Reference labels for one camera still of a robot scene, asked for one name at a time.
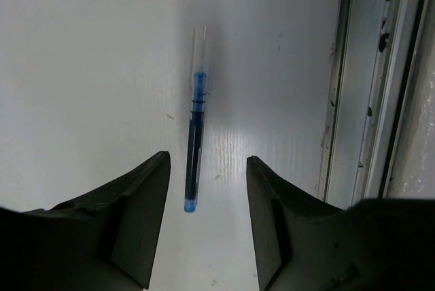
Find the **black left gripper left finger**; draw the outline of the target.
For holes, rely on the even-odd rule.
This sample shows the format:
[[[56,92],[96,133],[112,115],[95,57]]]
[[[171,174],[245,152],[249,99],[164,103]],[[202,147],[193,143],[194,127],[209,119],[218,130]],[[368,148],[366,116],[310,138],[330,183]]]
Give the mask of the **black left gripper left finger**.
[[[150,286],[171,157],[51,209],[1,209],[2,290],[146,290]]]

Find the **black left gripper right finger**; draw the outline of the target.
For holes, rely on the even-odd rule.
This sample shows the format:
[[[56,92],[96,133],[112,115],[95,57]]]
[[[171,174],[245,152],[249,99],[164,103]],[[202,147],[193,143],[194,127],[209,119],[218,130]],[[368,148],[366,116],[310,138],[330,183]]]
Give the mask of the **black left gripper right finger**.
[[[434,202],[329,205],[247,159],[261,290],[433,290]]]

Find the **blue transparent pen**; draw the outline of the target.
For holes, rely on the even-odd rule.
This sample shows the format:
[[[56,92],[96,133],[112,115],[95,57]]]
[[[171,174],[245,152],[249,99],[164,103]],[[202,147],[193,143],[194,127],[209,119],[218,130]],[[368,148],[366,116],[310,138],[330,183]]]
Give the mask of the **blue transparent pen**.
[[[207,68],[207,27],[195,28],[192,48],[192,97],[188,129],[184,211],[193,213],[198,199],[198,183],[201,169],[205,99],[209,70]]]

